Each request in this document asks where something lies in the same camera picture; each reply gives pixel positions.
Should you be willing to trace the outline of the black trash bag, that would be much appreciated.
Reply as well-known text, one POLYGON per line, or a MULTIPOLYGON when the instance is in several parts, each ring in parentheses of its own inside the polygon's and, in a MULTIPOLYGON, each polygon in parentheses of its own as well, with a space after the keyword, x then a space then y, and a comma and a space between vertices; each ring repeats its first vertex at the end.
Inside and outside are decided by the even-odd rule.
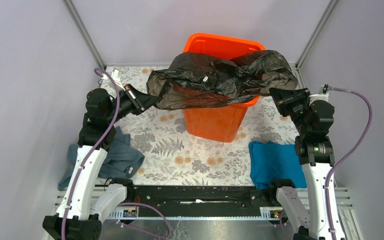
POLYGON ((276 50, 259 50, 232 59, 184 52, 166 69, 150 73, 146 88, 159 97, 156 108, 220 108, 268 96, 270 88, 295 90, 298 79, 276 50))

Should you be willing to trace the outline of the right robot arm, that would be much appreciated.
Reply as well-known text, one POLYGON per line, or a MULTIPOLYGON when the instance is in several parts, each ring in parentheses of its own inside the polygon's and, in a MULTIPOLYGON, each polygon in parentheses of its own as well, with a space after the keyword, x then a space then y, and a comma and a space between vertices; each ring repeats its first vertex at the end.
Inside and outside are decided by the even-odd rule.
POLYGON ((332 170, 334 149, 328 137, 334 123, 335 108, 328 102, 327 86, 320 94, 307 88, 286 90, 271 87, 270 95, 278 112, 290 117, 298 136, 295 152, 304 173, 308 207, 301 202, 290 179, 275 179, 267 191, 267 201, 281 205, 291 224, 294 240, 345 240, 335 195, 332 170))

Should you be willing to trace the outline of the orange plastic trash bin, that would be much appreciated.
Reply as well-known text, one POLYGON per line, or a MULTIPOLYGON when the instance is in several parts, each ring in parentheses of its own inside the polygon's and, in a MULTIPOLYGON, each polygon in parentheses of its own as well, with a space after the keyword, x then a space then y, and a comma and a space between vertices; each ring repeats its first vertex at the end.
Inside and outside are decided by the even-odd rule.
MULTIPOLYGON (((264 49, 265 47, 256 41, 209 33, 194 33, 188 38, 183 51, 230 60, 264 49)), ((258 100, 257 96, 248 102, 225 107, 184 109, 186 130, 196 137, 231 143, 248 109, 258 100)))

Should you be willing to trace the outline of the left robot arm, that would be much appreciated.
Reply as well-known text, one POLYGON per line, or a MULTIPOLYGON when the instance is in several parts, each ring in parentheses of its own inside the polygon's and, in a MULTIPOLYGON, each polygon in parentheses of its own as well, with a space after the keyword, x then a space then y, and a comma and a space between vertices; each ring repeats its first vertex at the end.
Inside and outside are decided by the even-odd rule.
POLYGON ((42 222, 43 229, 55 240, 97 240, 102 225, 119 205, 128 206, 135 200, 131 180, 115 179, 94 205, 91 198, 99 171, 114 141, 114 123, 128 114, 140 115, 159 102, 126 84, 112 97, 97 88, 86 96, 86 113, 77 142, 74 169, 65 195, 53 215, 42 222))

